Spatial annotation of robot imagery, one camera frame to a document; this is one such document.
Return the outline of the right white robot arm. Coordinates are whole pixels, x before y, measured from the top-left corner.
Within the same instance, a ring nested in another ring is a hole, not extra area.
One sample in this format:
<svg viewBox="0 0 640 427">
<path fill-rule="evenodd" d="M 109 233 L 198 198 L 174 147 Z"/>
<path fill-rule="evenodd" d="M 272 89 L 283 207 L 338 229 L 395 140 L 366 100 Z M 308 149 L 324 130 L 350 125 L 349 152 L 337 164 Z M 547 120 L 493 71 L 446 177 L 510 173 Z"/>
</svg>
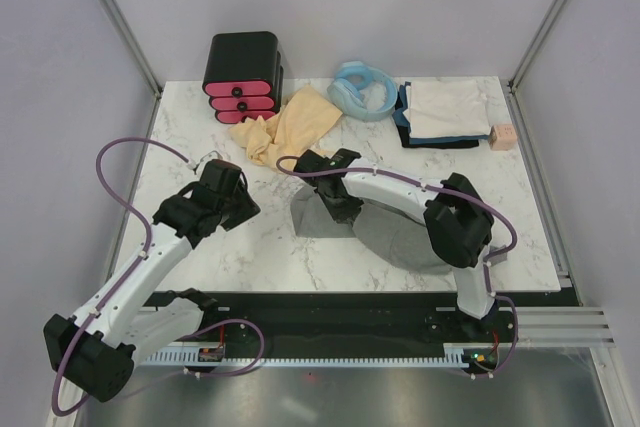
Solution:
<svg viewBox="0 0 640 427">
<path fill-rule="evenodd" d="M 435 191 L 423 180 L 388 174 L 355 151 L 296 160 L 305 182 L 291 202 L 302 238 L 355 238 L 394 267 L 413 272 L 450 268 L 457 288 L 458 328 L 483 339 L 494 328 L 483 257 L 490 251 L 493 215 L 469 180 L 453 173 Z"/>
</svg>

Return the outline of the light blue headphones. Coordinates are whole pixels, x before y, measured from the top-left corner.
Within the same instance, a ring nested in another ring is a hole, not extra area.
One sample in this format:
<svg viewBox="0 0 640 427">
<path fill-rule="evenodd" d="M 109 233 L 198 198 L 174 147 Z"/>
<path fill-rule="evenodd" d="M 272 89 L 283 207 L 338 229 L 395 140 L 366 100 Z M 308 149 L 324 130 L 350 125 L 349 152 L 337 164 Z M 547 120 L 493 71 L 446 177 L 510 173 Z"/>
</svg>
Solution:
<svg viewBox="0 0 640 427">
<path fill-rule="evenodd" d="M 363 94 L 372 84 L 385 88 L 385 102 L 376 110 L 366 107 Z M 331 103 L 344 115 L 363 122 L 378 122 L 390 117 L 398 98 L 394 80 L 384 71 L 361 61 L 343 63 L 326 91 Z"/>
</svg>

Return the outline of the grey t shirt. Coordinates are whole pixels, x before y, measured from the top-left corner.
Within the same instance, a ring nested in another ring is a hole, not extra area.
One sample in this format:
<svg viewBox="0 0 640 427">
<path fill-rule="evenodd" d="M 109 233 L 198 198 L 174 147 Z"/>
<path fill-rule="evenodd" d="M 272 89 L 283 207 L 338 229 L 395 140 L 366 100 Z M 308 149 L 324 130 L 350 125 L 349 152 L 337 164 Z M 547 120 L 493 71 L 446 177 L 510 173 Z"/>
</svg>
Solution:
<svg viewBox="0 0 640 427">
<path fill-rule="evenodd" d="M 433 251 L 426 227 L 402 211 L 367 197 L 353 220 L 333 219 L 320 195 L 301 188 L 291 201 L 295 234 L 302 238 L 356 238 L 396 268 L 441 275 L 445 262 Z"/>
</svg>

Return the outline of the yellow t shirt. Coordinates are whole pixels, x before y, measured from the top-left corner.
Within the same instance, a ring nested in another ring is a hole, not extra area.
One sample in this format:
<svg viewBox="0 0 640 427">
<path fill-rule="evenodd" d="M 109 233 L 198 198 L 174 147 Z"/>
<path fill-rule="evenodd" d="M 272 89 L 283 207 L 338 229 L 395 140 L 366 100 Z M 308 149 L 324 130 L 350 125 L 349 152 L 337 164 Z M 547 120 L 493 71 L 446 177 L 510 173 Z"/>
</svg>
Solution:
<svg viewBox="0 0 640 427">
<path fill-rule="evenodd" d="M 229 129 L 232 140 L 256 165 L 277 169 L 284 156 L 298 157 L 339 121 L 342 112 L 311 85 L 297 90 L 286 106 L 265 120 L 247 119 Z"/>
</svg>

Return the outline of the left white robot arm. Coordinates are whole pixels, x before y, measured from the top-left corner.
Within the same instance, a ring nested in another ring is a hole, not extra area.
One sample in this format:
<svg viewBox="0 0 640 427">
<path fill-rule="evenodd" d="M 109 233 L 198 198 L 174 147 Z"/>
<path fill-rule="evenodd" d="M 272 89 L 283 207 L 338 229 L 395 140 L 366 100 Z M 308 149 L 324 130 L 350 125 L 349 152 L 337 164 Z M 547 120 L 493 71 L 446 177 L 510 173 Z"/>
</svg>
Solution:
<svg viewBox="0 0 640 427">
<path fill-rule="evenodd" d="M 107 402 L 134 369 L 170 343 L 208 340 L 219 329 L 216 300 L 195 289 L 175 292 L 151 313 L 141 308 L 161 281 L 217 229 L 229 231 L 259 213 L 242 169 L 207 162 L 200 178 L 165 199 L 146 228 L 146 239 L 128 266 L 116 273 L 71 316 L 53 315 L 43 333 L 54 386 L 69 381 Z"/>
</svg>

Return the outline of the black pink drawer box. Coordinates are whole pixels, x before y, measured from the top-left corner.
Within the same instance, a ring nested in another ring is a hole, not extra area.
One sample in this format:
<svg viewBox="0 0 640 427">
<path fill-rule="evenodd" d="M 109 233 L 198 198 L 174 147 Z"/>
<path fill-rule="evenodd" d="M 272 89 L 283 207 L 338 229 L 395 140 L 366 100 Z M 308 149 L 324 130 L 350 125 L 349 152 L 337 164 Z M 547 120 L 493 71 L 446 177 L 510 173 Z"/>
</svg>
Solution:
<svg viewBox="0 0 640 427">
<path fill-rule="evenodd" d="M 283 79 L 275 34 L 254 31 L 213 36 L 202 90 L 218 122 L 233 125 L 272 118 L 281 108 Z"/>
</svg>

